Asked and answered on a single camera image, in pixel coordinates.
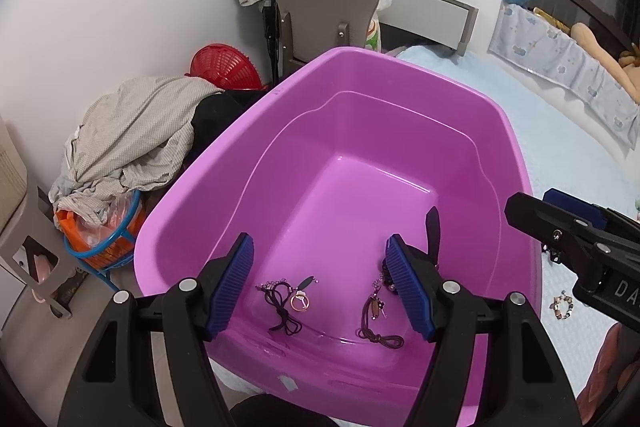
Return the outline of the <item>right hand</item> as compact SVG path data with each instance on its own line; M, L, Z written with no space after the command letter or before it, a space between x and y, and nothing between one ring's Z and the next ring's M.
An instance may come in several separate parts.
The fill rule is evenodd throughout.
M622 358L620 355L620 335L624 330L624 326L620 323L613 325L608 330L587 384L576 399L580 418L584 425L590 421L596 413L598 405L608 394L606 392L608 383L614 381L616 389L622 391L639 369L638 361L630 363L620 371L614 369L614 365Z

